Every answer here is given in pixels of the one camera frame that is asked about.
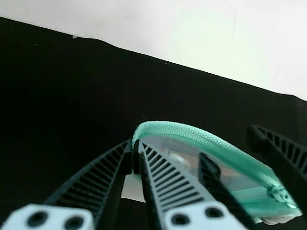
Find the mounting hole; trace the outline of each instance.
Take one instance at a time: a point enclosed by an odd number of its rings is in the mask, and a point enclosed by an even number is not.
[[[222,217],[223,213],[221,210],[217,208],[210,207],[206,209],[206,215],[207,217],[210,217],[210,218],[217,218],[217,217]]]
[[[83,224],[83,218],[72,217],[72,218],[69,218],[65,222],[65,229],[66,230],[77,230],[82,227],[82,224]]]
[[[36,212],[28,219],[28,225],[30,227],[38,227],[46,221],[48,215],[46,212]]]
[[[188,216],[182,214],[175,214],[172,217],[172,223],[175,225],[185,225],[190,223]]]

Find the mint green pouch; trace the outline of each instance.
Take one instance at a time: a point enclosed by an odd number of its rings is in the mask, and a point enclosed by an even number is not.
[[[202,129],[168,121],[142,123],[136,140],[156,146],[197,176],[200,152],[221,169],[221,181],[255,219],[302,215],[273,170],[225,140]]]

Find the zipper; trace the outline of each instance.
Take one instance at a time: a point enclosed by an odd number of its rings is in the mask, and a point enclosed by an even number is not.
[[[147,136],[173,138],[198,147],[262,186],[231,191],[251,216],[273,217],[301,214],[293,200],[286,199],[287,191],[270,167],[227,141],[193,126],[168,121],[149,121],[140,124],[136,129],[132,138],[132,147],[136,140]]]
[[[168,121],[144,122],[136,129],[132,146],[137,139],[146,136],[165,136],[198,147],[234,167],[239,173],[245,174],[265,188],[280,186],[281,184],[270,167],[227,141],[202,129]]]

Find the zipper pull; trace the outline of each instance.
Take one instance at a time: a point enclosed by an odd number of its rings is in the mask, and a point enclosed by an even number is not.
[[[288,194],[287,190],[281,186],[272,186],[268,188],[267,194],[275,198],[277,202],[285,203],[290,208],[298,208],[294,200]]]

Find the black fabric backdrop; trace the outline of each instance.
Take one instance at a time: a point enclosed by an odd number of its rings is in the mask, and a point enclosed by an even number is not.
[[[3,18],[0,28],[1,221],[18,207],[43,202],[143,121],[193,125],[249,153],[245,129],[251,123],[307,144],[307,103],[294,96],[94,39]],[[296,218],[258,227],[307,225]],[[116,229],[147,229],[145,204],[122,199]]]

